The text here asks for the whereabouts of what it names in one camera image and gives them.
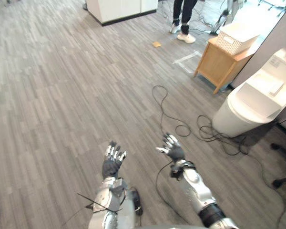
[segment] white toilet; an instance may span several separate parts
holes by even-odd
[[[285,55],[285,50],[277,51],[228,95],[212,120],[215,130],[235,137],[277,117],[286,107]]]

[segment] person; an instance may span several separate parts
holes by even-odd
[[[181,13],[182,2],[183,0],[174,1],[173,24],[170,33],[175,34],[176,32],[181,30],[181,32],[177,36],[177,39],[191,44],[196,41],[196,38],[189,34],[189,21],[191,19],[192,10],[196,5],[197,0],[184,0],[180,24],[179,17]]]

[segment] chair wheel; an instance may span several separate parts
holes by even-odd
[[[279,187],[281,187],[282,182],[280,182],[280,181],[278,181],[278,180],[274,180],[274,181],[272,182],[272,185],[273,185],[275,188],[279,188]]]

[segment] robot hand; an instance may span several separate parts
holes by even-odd
[[[119,152],[120,146],[115,148],[116,142],[111,141],[105,153],[105,160],[102,166],[103,179],[107,177],[118,177],[118,172],[123,160],[126,158],[126,151]]]
[[[185,160],[184,151],[173,135],[166,133],[163,137],[163,141],[166,145],[162,148],[157,147],[156,149],[168,155],[173,160],[174,164],[171,165],[171,177],[178,179],[185,168],[196,169],[192,162]]]
[[[157,147],[161,153],[168,155],[175,163],[179,160],[184,160],[184,151],[182,150],[178,140],[171,134],[163,135],[165,145],[162,148]]]

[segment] white cabinet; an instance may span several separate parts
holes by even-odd
[[[158,0],[86,0],[87,8],[102,25],[140,16],[158,8]]]
[[[147,12],[158,8],[158,1],[141,0],[141,12]]]

